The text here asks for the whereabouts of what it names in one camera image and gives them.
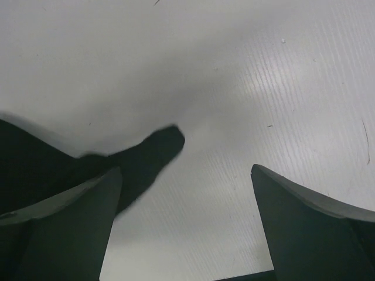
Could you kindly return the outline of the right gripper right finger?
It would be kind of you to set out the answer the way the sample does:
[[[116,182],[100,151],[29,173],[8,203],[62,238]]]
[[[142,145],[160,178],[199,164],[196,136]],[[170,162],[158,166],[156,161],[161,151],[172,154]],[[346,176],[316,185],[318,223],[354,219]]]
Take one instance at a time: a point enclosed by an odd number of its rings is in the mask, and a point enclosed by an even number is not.
[[[278,280],[374,280],[374,211],[261,165],[251,179]]]

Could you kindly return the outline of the black daisy print t-shirt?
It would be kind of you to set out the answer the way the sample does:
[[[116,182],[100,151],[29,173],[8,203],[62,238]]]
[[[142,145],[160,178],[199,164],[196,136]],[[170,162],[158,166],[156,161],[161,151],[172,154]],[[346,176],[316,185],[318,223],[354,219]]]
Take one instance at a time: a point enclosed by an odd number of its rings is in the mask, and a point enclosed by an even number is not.
[[[152,186],[184,144],[182,131],[171,125],[126,150],[74,158],[2,120],[1,214],[38,203],[114,167],[119,167],[122,175],[119,214]]]

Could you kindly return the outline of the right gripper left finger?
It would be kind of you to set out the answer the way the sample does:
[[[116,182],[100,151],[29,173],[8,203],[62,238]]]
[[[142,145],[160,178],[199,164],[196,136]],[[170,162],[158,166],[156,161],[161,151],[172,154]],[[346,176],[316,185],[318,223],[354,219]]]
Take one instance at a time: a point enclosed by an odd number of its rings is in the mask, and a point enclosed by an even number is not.
[[[118,168],[1,215],[1,280],[99,280],[122,186]]]

